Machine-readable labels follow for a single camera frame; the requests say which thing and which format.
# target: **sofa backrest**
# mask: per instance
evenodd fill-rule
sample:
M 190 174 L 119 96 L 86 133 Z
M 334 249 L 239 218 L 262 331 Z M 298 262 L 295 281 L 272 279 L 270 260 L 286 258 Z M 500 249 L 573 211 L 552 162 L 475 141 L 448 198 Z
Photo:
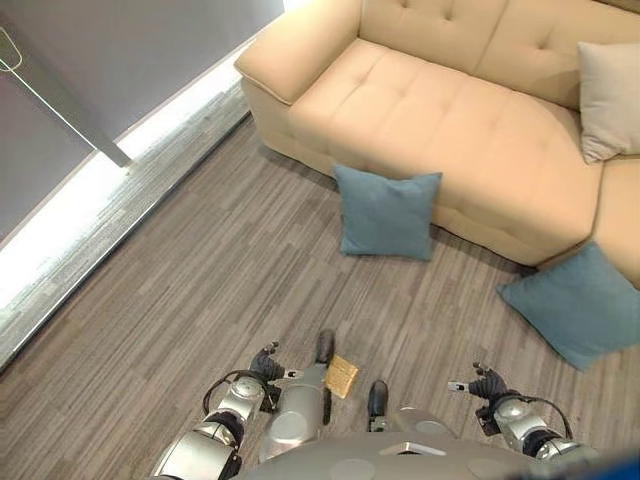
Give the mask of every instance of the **sofa backrest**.
M 360 37 L 577 110 L 578 41 L 640 42 L 592 0 L 363 0 Z
M 640 42 L 640 15 L 590 0 L 509 0 L 474 75 L 578 110 L 579 41 Z
M 507 0 L 363 0 L 359 36 L 473 73 Z

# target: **floor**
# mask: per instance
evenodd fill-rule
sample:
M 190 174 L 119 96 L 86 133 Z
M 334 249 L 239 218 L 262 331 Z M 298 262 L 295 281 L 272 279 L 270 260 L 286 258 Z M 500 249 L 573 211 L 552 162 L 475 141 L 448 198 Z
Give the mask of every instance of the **floor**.
M 579 441 L 640 443 L 640 347 L 580 373 L 494 293 L 518 276 L 514 263 L 437 228 L 430 263 L 346 258 L 340 235 L 334 181 L 266 149 L 246 120 L 5 370 L 3 474 L 145 478 L 200 419 L 212 381 L 274 339 L 277 358 L 302 367 L 327 327 L 361 371 L 352 394 L 334 399 L 325 436 L 363 428 L 381 377 L 391 407 L 429 409 L 486 441 L 480 402 L 446 388 L 472 379 L 480 360 L 555 401 Z M 266 421 L 249 429 L 249 465 Z
M 80 223 L 86 223 L 77 233 L 75 242 L 67 244 L 63 250 L 53 249 L 46 260 L 35 260 L 35 278 L 6 308 L 0 307 L 0 368 L 87 277 L 96 263 L 101 262 L 166 192 L 248 114 L 240 88 L 240 74 L 236 75 L 238 80 L 228 90 L 216 95 L 162 142 L 134 157 L 123 180 L 110 194 L 109 198 L 113 200 L 107 201 L 104 208 L 97 212 L 71 213 L 80 217 Z M 73 229 L 67 225 L 61 228 Z

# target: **black cable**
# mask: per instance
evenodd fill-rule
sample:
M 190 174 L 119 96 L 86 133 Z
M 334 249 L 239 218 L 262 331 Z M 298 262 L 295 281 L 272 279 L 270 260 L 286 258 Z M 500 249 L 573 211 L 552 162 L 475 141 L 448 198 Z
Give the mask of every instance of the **black cable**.
M 211 387 L 209 387 L 209 390 L 207 390 L 207 392 L 202 397 L 202 411 L 204 412 L 205 415 L 209 414 L 209 402 L 211 401 L 211 395 L 213 394 L 215 389 L 218 388 L 223 383 L 231 383 L 228 380 L 228 378 L 231 375 L 239 375 L 241 377 L 251 377 L 257 380 L 260 383 L 262 390 L 264 390 L 264 394 L 269 399 L 269 402 L 271 402 L 271 406 L 275 407 L 275 402 L 273 401 L 273 399 L 271 398 L 271 395 L 269 394 L 269 386 L 267 385 L 267 382 L 265 382 L 264 379 L 260 377 L 260 375 L 258 375 L 256 372 L 253 372 L 251 370 L 232 370 L 231 372 L 227 373 L 224 377 L 214 382 L 214 384 L 211 385 Z
M 520 400 L 522 400 L 523 402 L 527 402 L 527 403 L 534 403 L 534 402 L 546 403 L 547 405 L 550 405 L 551 407 L 553 407 L 553 409 L 556 412 L 558 412 L 560 414 L 560 416 L 562 417 L 562 423 L 564 424 L 564 434 L 565 434 L 565 436 L 569 440 L 573 440 L 573 430 L 571 430 L 571 425 L 569 425 L 569 419 L 564 414 L 564 412 L 562 410 L 560 410 L 560 407 L 558 407 L 555 403 L 553 403 L 550 400 L 547 400 L 546 398 L 530 397 L 528 395 L 521 395 L 518 398 L 520 398 Z

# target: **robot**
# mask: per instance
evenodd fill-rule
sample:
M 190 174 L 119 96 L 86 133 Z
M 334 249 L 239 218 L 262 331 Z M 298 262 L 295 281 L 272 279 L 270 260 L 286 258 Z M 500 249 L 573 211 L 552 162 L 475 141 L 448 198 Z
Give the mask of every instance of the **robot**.
M 450 382 L 448 388 L 483 399 L 476 416 L 484 433 L 502 434 L 511 450 L 458 439 L 426 411 L 401 408 L 388 414 L 388 389 L 380 380 L 371 386 L 366 432 L 318 440 L 331 416 L 324 382 L 334 334 L 320 334 L 315 361 L 303 371 L 274 361 L 277 346 L 273 342 L 249 369 L 232 371 L 212 385 L 203 398 L 204 419 L 167 448 L 149 480 L 577 479 L 603 462 L 594 449 L 572 439 L 569 422 L 553 403 L 508 389 L 498 373 L 479 363 L 474 363 L 477 380 Z M 283 379 L 288 385 L 281 389 L 275 382 Z M 210 410 L 212 393 L 223 384 L 229 384 L 226 395 Z M 532 412 L 535 402 L 558 410 L 563 434 Z M 241 473 L 238 452 L 258 411 L 272 415 L 260 444 L 260 464 Z

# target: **teal throw pillow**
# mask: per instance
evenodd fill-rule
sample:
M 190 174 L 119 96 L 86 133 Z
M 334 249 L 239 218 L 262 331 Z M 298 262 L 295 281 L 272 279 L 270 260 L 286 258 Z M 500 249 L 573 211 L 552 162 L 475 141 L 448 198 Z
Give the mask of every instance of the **teal throw pillow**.
M 497 291 L 579 370 L 600 355 L 640 343 L 640 292 L 595 243 Z
M 390 180 L 341 165 L 333 171 L 342 195 L 342 253 L 431 258 L 431 204 L 441 173 Z

